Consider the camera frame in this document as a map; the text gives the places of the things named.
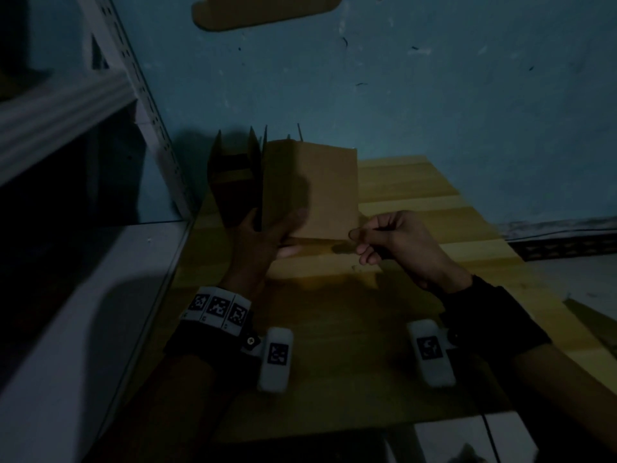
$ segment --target black sleeve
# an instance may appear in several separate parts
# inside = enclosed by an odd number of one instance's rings
[[[463,348],[489,362],[551,343],[549,335],[503,287],[474,276],[473,284],[441,298],[443,321]]]

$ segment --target light wood surface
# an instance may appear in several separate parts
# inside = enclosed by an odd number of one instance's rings
[[[475,274],[502,285],[550,334],[555,344],[617,392],[617,361],[539,280],[482,216],[422,156],[359,163],[359,210],[366,216],[412,209],[446,252]],[[231,245],[207,195],[184,247],[125,400],[162,357],[181,311],[200,286],[217,283]],[[282,396],[247,391],[220,424],[215,440],[248,441],[479,413],[465,386],[430,389],[416,371],[405,323],[438,320],[443,310],[394,262],[361,267],[352,247],[311,246],[274,262],[254,304],[254,325],[295,334],[289,389]],[[470,363],[491,410],[501,391],[480,361]]]

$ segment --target left hand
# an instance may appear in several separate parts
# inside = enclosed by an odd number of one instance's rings
[[[275,259],[290,257],[300,246],[280,247],[281,241],[299,229],[308,216],[307,209],[298,209],[275,223],[270,229],[256,232],[253,222],[257,208],[252,209],[236,228],[231,264],[219,287],[252,300]]]

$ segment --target right hand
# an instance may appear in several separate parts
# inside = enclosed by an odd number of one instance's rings
[[[373,216],[349,238],[358,242],[361,265],[394,259],[422,289],[451,294],[471,286],[471,274],[446,255],[412,211]]]

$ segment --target hand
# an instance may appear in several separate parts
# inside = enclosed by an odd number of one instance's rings
[[[257,292],[272,262],[290,257],[300,251],[300,246],[280,247],[289,233],[299,229],[306,221],[308,211],[299,209],[264,232],[254,230],[257,208],[252,209],[236,228],[231,264],[219,287],[251,299]]]
[[[454,293],[471,286],[471,274],[446,255],[412,211],[374,216],[349,238],[359,243],[361,265],[392,258],[422,289]]]

